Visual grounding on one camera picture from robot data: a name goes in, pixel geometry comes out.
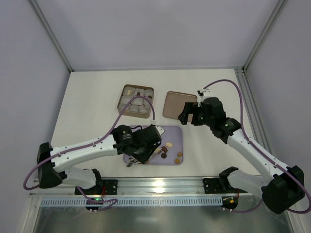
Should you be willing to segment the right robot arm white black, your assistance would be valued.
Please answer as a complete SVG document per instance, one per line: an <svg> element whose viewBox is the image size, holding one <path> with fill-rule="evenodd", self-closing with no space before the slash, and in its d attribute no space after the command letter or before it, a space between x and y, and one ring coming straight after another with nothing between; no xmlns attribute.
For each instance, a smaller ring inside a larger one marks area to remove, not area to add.
<svg viewBox="0 0 311 233"><path fill-rule="evenodd" d="M255 176L235 167L228 168L219 177L229 186L261 198L276 214L289 210L309 196L304 187L303 171L298 166L287 166L252 141L237 120L226 116L218 98L206 98L200 103L186 102L178 116L181 124L187 124L189 115L192 115L192 125L208 126L216 138L239 152L260 173Z"/></svg>

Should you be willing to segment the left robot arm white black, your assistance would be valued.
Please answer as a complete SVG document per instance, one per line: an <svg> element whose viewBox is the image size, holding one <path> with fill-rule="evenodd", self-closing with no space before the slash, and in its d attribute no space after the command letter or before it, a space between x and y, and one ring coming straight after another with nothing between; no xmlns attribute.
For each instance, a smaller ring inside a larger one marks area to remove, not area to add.
<svg viewBox="0 0 311 233"><path fill-rule="evenodd" d="M76 165L107 156L128 155L133 163L145 164L160 146L165 130L156 125L130 127L120 125L107 137L68 147L41 144L37 155L38 187L50 189L61 184L75 186L75 194L100 195L107 190L97 169Z"/></svg>

